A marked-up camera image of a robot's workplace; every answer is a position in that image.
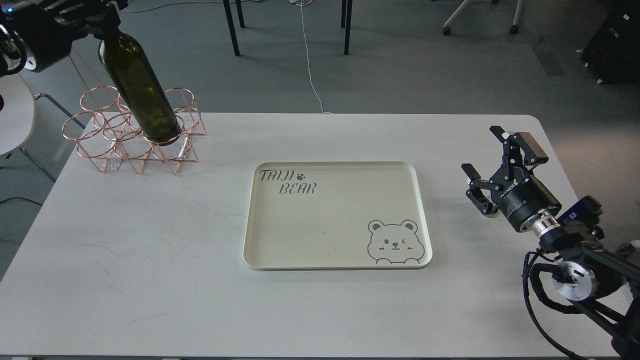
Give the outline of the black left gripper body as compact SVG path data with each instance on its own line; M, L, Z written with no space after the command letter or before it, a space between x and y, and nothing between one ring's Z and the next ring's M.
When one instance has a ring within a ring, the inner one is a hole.
M26 50L25 68L40 73L70 55L73 37L55 20L59 11L47 8L55 1L22 1L5 10L7 24Z

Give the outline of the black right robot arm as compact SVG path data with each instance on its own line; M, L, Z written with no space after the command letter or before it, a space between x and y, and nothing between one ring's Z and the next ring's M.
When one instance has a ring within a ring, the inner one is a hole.
M525 307L542 337L572 360L580 355L550 337L535 316L534 292L547 308L585 315L611 337L622 360L639 358L639 266L628 258L637 248L622 244L615 252L602 244L601 203L585 196L560 213L562 205L535 177L535 167L548 155L528 132L490 132L502 144L502 162L488 179L470 163L461 168L468 178L467 198L485 216L501 213L518 233L532 231L539 240L528 251L521 274Z

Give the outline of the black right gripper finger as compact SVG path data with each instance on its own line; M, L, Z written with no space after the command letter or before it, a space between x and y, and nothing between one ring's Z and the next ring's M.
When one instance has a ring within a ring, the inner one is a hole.
M516 170L528 175L549 157L529 132L507 132L501 126L492 125L490 132L502 142L503 156L500 171L505 176L515 176Z
M464 163L461 165L462 171L469 180L469 189L466 191L467 198L471 203L483 214L485 217L493 217L498 212L498 205L489 200L483 191L500 192L503 190L503 185L499 183L493 183L489 180L483 180L474 166L470 163Z

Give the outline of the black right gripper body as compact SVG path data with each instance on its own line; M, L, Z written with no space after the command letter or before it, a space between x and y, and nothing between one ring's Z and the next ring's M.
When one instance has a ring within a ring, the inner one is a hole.
M523 233L531 229L535 222L532 218L539 212L556 216L562 205L532 171L516 167L514 174L514 179L505 179L506 171L499 169L490 177L490 182L500 189L490 191L494 206L487 216L494 218L496 212L500 212L516 232Z

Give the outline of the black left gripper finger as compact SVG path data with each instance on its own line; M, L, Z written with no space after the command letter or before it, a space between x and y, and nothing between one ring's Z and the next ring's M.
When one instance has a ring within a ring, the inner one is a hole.
M106 7L106 0L38 0L51 16L94 16Z
M55 22L61 26L62 34L71 40L85 38L92 34L98 39L118 32L121 24L119 11L123 9L122 0L106 0L106 7L94 15L55 15Z

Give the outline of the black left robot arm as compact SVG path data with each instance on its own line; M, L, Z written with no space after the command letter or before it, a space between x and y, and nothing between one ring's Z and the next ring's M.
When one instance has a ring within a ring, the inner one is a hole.
M68 57L73 42L119 31L128 0L25 0L1 7L1 76L39 73Z

